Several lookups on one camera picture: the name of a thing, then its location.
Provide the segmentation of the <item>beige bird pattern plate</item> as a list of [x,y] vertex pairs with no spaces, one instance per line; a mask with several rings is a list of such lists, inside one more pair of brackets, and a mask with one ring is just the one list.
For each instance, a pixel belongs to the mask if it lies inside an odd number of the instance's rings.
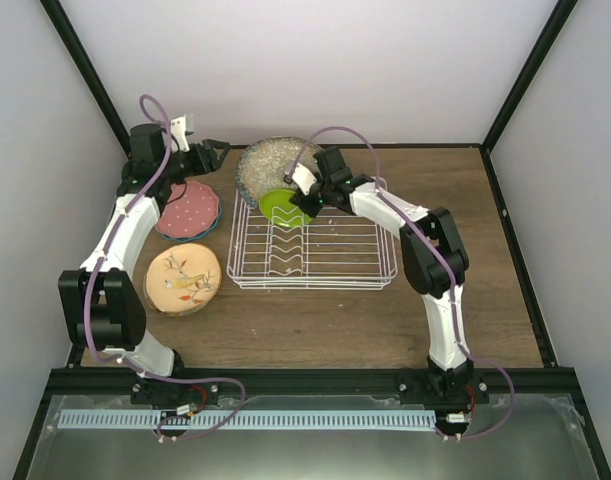
[[218,293],[222,269],[208,246],[186,243],[157,255],[144,275],[147,303],[159,313],[183,316],[204,308]]

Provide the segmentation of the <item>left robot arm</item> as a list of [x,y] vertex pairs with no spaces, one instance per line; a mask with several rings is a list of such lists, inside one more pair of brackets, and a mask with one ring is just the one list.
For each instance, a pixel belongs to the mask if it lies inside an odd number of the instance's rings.
[[187,133],[180,119],[130,130],[129,157],[109,224],[81,266],[63,271],[58,280],[71,343],[98,354],[103,362],[126,363],[140,376],[156,378],[154,391],[169,404],[188,395],[190,381],[176,370],[180,355],[148,331],[132,276],[173,185],[218,171],[231,149],[229,143],[212,139],[190,143]]

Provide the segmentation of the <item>blue polka dot plate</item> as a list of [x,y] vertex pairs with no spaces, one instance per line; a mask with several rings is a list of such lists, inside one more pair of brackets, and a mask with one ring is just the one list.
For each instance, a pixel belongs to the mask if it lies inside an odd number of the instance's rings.
[[192,237],[174,237],[174,236],[170,236],[164,233],[161,233],[160,235],[165,238],[166,240],[170,240],[170,241],[174,241],[174,242],[178,242],[178,243],[190,243],[190,242],[195,242],[198,241],[200,239],[203,239],[204,237],[206,237],[207,235],[209,235],[212,231],[214,231],[216,229],[216,227],[218,226],[218,223],[222,217],[222,213],[223,213],[223,209],[222,206],[219,205],[218,208],[218,214],[215,218],[215,220],[212,222],[212,224],[203,232],[194,235]]

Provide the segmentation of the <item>pink polka dot plate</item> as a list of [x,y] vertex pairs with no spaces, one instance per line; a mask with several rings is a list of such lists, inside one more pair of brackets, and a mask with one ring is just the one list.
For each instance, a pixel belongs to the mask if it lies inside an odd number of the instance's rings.
[[188,241],[210,231],[221,212],[220,200],[207,185],[187,180],[172,187],[155,230],[168,238]]

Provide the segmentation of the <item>lime green small plate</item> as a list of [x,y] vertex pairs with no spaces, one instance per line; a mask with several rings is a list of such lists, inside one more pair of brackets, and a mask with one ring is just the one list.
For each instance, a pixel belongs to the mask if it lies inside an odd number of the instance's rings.
[[274,189],[260,198],[259,209],[270,224],[294,228],[308,225],[313,221],[312,217],[291,202],[293,195],[293,190]]

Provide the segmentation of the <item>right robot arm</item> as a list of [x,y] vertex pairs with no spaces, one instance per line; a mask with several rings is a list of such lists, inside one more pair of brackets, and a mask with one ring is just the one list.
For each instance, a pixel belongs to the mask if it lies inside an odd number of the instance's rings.
[[336,147],[314,159],[316,171],[299,159],[285,169],[284,181],[296,186],[290,202],[310,217],[332,206],[372,221],[399,240],[406,279],[421,295],[428,321],[430,393],[440,402],[453,402],[465,390],[473,361],[462,314],[469,258],[451,213],[402,200],[378,176],[353,174]]

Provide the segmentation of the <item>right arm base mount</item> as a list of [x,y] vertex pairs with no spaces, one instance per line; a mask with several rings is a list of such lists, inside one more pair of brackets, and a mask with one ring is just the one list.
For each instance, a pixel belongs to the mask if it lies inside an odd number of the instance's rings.
[[489,403],[489,395],[479,388],[482,381],[467,367],[455,371],[402,369],[394,380],[401,402],[422,404],[427,409],[464,408],[474,399],[475,405]]

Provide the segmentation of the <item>large speckled grey plate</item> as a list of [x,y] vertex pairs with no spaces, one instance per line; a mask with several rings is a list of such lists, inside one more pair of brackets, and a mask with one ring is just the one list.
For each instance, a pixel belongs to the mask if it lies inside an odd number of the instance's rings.
[[297,185],[284,181],[285,170],[296,159],[304,140],[298,137],[271,137],[248,146],[235,169],[236,188],[252,209],[260,199],[276,189],[294,191]]

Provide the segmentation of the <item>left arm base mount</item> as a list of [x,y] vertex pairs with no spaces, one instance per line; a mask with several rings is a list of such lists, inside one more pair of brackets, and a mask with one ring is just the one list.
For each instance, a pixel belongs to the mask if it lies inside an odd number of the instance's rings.
[[142,378],[133,371],[131,374],[134,379],[132,403],[161,409],[171,409],[185,404],[214,405],[223,386],[222,381],[215,380],[179,384]]

